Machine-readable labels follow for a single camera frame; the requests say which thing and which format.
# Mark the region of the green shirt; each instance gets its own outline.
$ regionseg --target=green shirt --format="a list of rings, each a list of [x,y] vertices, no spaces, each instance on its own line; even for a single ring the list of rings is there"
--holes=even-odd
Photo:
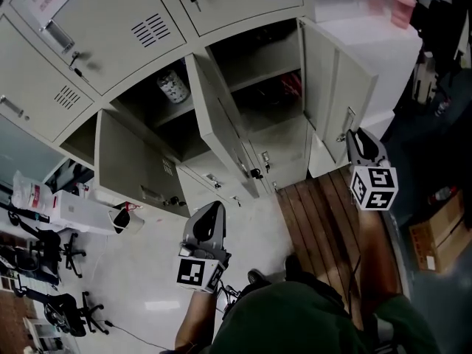
[[[426,322],[404,296],[375,313],[393,324],[395,341],[408,354],[439,353]],[[243,297],[202,353],[371,353],[373,342],[329,298],[305,284],[282,282]]]

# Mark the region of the person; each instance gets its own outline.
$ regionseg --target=person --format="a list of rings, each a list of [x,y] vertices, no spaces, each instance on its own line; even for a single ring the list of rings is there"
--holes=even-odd
[[[285,282],[271,285],[258,271],[249,272],[250,285],[226,312],[214,341],[216,296],[195,292],[175,353],[439,353],[426,321],[397,293],[380,215],[359,211],[359,225],[364,331],[352,323],[341,296],[304,273],[292,255]]]

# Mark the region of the brick wall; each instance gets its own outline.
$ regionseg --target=brick wall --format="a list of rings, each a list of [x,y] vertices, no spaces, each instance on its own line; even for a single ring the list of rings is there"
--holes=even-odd
[[[0,243],[26,247],[24,239],[3,232],[0,232]],[[24,317],[36,319],[32,301],[0,291],[0,354],[22,354],[26,346],[34,347],[23,323]]]

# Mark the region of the shoe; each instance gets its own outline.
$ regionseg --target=shoe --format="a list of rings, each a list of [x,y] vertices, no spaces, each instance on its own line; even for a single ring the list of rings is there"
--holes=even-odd
[[[302,265],[300,265],[300,261],[298,260],[296,254],[291,254],[290,256],[285,258],[284,268],[285,276],[288,276],[289,274],[292,276],[294,274],[303,272]]]
[[[267,279],[259,270],[253,268],[248,272],[248,281],[253,285],[259,282],[266,282]]]

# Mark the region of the pink cup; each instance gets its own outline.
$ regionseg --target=pink cup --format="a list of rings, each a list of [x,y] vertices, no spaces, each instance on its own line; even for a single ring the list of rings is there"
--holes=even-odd
[[[392,23],[402,29],[408,28],[416,0],[393,0]]]

